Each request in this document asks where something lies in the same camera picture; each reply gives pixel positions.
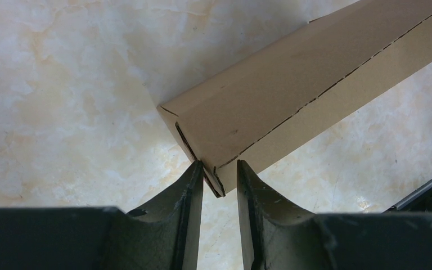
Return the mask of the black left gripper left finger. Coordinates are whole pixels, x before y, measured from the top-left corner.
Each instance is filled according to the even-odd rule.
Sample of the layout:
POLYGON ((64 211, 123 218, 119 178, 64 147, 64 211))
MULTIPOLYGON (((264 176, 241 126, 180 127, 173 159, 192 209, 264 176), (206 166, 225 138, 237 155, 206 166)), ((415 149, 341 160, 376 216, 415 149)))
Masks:
POLYGON ((0 208, 0 269, 196 269, 203 164, 135 209, 0 208))

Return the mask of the brown cardboard box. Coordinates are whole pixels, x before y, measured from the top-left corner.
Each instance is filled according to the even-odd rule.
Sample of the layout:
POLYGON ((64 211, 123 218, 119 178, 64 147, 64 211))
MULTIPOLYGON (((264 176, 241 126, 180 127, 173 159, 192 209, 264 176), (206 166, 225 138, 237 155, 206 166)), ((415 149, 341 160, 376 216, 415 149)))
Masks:
POLYGON ((357 1, 158 107, 216 197, 432 62, 432 1, 357 1))

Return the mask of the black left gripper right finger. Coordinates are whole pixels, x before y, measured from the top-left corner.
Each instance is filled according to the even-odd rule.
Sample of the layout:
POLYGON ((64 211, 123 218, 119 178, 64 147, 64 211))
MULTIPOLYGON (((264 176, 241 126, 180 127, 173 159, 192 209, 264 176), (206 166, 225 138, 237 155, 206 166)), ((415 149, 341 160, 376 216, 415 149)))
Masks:
POLYGON ((245 269, 432 269, 432 212, 308 211, 237 163, 245 269))

